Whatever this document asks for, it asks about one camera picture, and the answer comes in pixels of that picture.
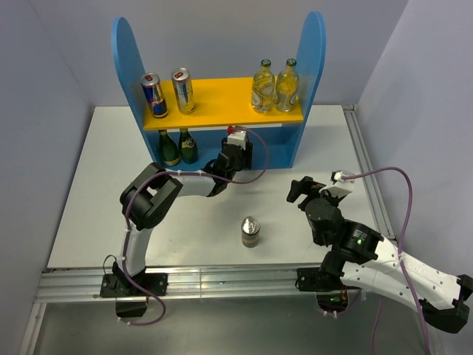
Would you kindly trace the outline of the black gold can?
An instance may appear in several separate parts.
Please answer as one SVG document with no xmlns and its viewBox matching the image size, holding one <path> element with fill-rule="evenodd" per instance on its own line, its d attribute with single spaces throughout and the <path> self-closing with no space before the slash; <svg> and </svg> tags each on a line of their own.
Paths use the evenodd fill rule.
<svg viewBox="0 0 473 355">
<path fill-rule="evenodd" d="M 252 216 L 244 218 L 241 224 L 242 244 L 247 248 L 254 248 L 259 243 L 260 222 Z"/>
</svg>

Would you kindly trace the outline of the clear bottle green cap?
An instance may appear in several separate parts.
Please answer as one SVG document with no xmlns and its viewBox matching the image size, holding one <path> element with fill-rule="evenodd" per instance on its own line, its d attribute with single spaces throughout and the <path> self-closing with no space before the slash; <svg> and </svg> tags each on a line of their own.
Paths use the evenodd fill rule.
<svg viewBox="0 0 473 355">
<path fill-rule="evenodd" d="M 258 113 L 266 113 L 273 106 L 276 80 L 270 68 L 271 61 L 262 59 L 259 70 L 253 76 L 251 105 Z"/>
</svg>

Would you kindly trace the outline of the clear yellow glass bottle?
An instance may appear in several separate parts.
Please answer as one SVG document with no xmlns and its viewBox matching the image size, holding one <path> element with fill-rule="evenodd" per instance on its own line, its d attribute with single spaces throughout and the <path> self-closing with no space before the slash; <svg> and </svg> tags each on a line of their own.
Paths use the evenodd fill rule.
<svg viewBox="0 0 473 355">
<path fill-rule="evenodd" d="M 280 112 L 289 112 L 293 109 L 299 89 L 299 74 L 296 71 L 295 58 L 286 60 L 285 68 L 278 74 L 274 103 Z"/>
</svg>

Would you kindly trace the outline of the blue silver Red Bull can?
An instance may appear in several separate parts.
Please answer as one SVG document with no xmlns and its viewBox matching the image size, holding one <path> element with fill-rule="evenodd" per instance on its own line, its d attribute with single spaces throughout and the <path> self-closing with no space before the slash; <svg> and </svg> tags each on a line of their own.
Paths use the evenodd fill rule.
<svg viewBox="0 0 473 355">
<path fill-rule="evenodd" d="M 168 108 L 158 74 L 145 73 L 140 80 L 140 84 L 152 115 L 155 118 L 166 117 Z"/>
</svg>

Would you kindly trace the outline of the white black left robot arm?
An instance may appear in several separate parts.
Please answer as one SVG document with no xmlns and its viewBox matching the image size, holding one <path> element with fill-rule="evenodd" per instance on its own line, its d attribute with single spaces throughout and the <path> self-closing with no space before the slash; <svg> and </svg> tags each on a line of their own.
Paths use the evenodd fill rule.
<svg viewBox="0 0 473 355">
<path fill-rule="evenodd" d="M 120 196 L 126 235 L 112 272 L 103 276 L 100 297 L 142 297 L 150 292 L 165 295 L 167 274 L 146 272 L 146 252 L 153 229 L 177 198 L 214 197 L 223 192 L 237 172 L 250 169 L 252 152 L 248 133 L 238 129 L 222 140 L 217 158 L 203 169 L 181 172 L 150 163 Z"/>
</svg>

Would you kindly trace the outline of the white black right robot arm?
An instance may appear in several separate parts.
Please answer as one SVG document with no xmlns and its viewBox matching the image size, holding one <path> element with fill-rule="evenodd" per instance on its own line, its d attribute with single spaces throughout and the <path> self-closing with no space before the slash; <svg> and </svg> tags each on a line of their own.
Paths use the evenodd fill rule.
<svg viewBox="0 0 473 355">
<path fill-rule="evenodd" d="M 332 185 L 311 177 L 293 180 L 289 203 L 301 195 L 298 205 L 307 217 L 313 242 L 329 250 L 319 267 L 298 268 L 300 291 L 340 291 L 362 288 L 419 311 L 432 327 L 458 333 L 468 322 L 467 299 L 472 278 L 443 273 L 406 253 L 378 231 L 342 216 L 338 205 L 354 190 L 343 172 L 334 172 Z"/>
</svg>

